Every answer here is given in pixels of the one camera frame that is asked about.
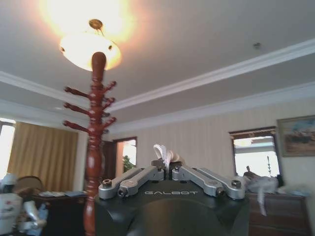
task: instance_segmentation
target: crown molding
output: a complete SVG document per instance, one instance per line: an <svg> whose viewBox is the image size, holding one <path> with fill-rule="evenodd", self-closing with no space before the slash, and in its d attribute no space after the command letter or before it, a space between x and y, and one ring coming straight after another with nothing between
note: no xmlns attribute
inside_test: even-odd
<svg viewBox="0 0 315 236"><path fill-rule="evenodd" d="M89 107L88 100L72 95L70 93L66 93L64 91L60 91L54 88L50 88L48 86L44 86L33 81L29 81L23 79L21 77L11 75L0 71L0 82L13 85L28 91L36 92L57 100L69 102L73 105L81 106L81 107Z"/></svg>
<svg viewBox="0 0 315 236"><path fill-rule="evenodd" d="M69 120L82 126L88 126L88 120L25 106L2 99L0 99L0 117L67 130L69 130L69 128L63 126L64 120Z"/></svg>
<svg viewBox="0 0 315 236"><path fill-rule="evenodd" d="M271 65L279 64L313 53L315 53L315 38L255 57L253 59L242 61L234 65L223 67L221 69L214 70L191 79L183 80L178 83L160 87L156 90L142 93L140 95L117 102L108 110L115 111L123 109L139 103L147 102L188 89L210 84L219 80L224 80L237 75L245 74L251 71L262 69Z"/></svg>
<svg viewBox="0 0 315 236"><path fill-rule="evenodd" d="M180 81L168 86L142 93L140 95L115 102L108 111L116 111L126 107L130 107L139 103L147 102L153 99L161 98L181 91L213 83L215 81L224 80L230 77L262 69L281 62L289 61L299 57L315 53L315 39L311 39L302 43L298 43L271 53L255 57L231 66L227 66L209 73L199 75L197 77ZM89 107L89 102L81 97L53 89L14 75L0 71L0 82L13 85L22 89L36 92L54 99L69 102L73 105L84 108Z"/></svg>
<svg viewBox="0 0 315 236"><path fill-rule="evenodd" d="M208 117L235 111L242 111L260 106L285 103L303 98L315 97L315 82L278 89L270 92L237 98L221 103L182 110L161 116L115 124L109 128L111 134L139 130L174 122Z"/></svg>

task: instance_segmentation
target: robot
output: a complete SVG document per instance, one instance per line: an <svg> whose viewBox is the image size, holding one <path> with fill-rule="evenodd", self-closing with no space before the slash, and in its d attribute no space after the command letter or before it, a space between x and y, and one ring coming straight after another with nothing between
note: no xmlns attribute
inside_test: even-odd
<svg viewBox="0 0 315 236"><path fill-rule="evenodd" d="M46 225L46 220L39 219L34 201L23 203L23 199L12 192L15 184L16 176L9 173L0 182L0 236L10 235L16 229L25 232ZM22 210L31 221L21 216Z"/></svg>
<svg viewBox="0 0 315 236"><path fill-rule="evenodd" d="M96 236L247 236L245 187L205 168L153 161L113 180L95 196Z"/></svg>

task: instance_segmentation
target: green plant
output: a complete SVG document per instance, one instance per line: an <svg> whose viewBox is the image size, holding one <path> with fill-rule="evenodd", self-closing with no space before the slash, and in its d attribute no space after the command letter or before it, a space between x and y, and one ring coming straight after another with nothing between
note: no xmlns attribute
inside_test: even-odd
<svg viewBox="0 0 315 236"><path fill-rule="evenodd" d="M134 165L130 162L130 158L128 156L124 156L124 172L133 168Z"/></svg>

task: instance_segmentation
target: white robot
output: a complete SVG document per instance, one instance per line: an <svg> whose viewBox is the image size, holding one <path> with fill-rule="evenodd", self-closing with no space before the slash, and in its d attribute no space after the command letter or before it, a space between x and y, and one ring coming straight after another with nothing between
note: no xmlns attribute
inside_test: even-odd
<svg viewBox="0 0 315 236"><path fill-rule="evenodd" d="M23 203L23 199L12 192L16 176L7 174L0 182L0 236L9 235L15 228L20 232L43 228L46 220L38 217L34 201Z"/></svg>

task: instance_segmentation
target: window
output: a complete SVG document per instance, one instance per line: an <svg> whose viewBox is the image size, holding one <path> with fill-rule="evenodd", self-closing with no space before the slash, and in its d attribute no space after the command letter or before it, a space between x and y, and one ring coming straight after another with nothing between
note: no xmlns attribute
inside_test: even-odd
<svg viewBox="0 0 315 236"><path fill-rule="evenodd" d="M243 176L248 168L259 176L281 173L275 133L275 127L230 132L237 175Z"/></svg>
<svg viewBox="0 0 315 236"><path fill-rule="evenodd" d="M0 179L6 175L14 137L15 121L0 118Z"/></svg>
<svg viewBox="0 0 315 236"><path fill-rule="evenodd" d="M136 166L137 138L114 140L116 143L116 177Z"/></svg>

